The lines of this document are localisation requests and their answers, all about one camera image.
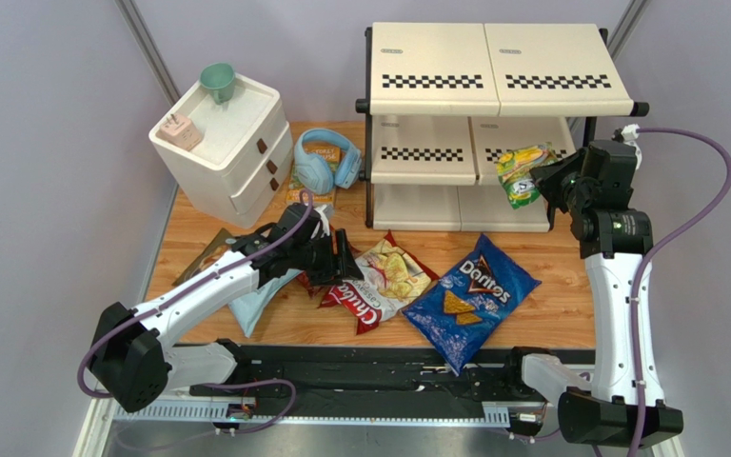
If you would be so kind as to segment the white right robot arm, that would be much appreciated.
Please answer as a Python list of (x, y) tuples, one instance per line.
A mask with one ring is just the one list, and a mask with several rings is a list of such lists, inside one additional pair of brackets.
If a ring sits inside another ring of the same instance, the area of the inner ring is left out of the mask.
[(684, 428), (654, 367), (646, 258), (653, 233), (647, 214), (630, 206), (637, 167), (635, 147), (596, 140), (531, 172), (548, 205), (571, 217), (592, 291), (596, 355), (585, 380), (548, 350), (525, 349), (517, 382), (556, 407), (560, 433), (572, 444), (637, 450)]

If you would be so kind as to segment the blue Doritos chips bag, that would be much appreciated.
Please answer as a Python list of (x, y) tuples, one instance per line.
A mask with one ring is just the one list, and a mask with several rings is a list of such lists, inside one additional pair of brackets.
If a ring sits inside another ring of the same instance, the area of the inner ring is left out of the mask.
[(474, 248), (402, 310), (455, 375), (541, 281), (481, 234)]

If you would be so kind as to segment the red Doritos chips bag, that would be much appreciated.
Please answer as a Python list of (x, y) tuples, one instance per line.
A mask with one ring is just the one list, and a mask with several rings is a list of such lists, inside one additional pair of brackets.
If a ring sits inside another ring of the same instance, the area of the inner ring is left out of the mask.
[(297, 275), (295, 280), (305, 289), (309, 298), (323, 298), (332, 288), (334, 288), (334, 285), (312, 286), (304, 271)]

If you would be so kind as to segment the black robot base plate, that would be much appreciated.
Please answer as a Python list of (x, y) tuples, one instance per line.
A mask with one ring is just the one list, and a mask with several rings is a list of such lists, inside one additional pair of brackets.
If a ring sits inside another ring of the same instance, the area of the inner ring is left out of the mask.
[(248, 384), (248, 388), (239, 390), (241, 396), (251, 389), (271, 386), (253, 385), (271, 379), (287, 380), (297, 391), (304, 387), (406, 391), (423, 384), (465, 389), (469, 383), (486, 382), (482, 391), (501, 389), (521, 399), (540, 395), (513, 387), (505, 367), (510, 352), (508, 348), (482, 349), (460, 375), (455, 375), (432, 348), (243, 346), (242, 364), (230, 381)]

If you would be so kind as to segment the green Foxs snack bag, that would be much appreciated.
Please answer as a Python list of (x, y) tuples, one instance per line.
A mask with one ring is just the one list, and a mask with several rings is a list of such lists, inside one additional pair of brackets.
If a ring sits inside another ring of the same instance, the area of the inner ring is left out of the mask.
[(550, 142), (504, 152), (495, 164), (497, 177), (504, 188), (509, 205), (521, 209), (540, 196), (531, 170), (558, 161)]

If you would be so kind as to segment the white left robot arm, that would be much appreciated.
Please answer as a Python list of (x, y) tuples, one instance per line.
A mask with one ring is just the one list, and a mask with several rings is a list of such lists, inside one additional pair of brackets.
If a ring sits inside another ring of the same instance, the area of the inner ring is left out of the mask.
[(162, 393), (182, 387), (229, 384), (242, 357), (229, 340), (184, 344), (182, 337), (219, 308), (298, 270), (312, 286), (337, 286), (364, 275), (342, 228), (325, 230), (322, 213), (292, 204), (275, 223), (236, 239), (217, 261), (160, 297), (131, 308), (116, 302), (102, 311), (91, 346), (78, 368), (95, 398), (112, 398), (137, 412)]

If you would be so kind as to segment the white red Chuba chips bag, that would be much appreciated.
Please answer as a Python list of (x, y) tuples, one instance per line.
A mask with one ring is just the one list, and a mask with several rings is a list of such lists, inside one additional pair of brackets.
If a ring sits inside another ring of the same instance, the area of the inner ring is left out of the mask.
[(360, 253), (355, 262), (364, 278), (331, 287), (320, 306), (347, 309), (357, 319), (358, 335), (395, 317), (439, 280), (438, 274), (396, 242), (392, 232)]

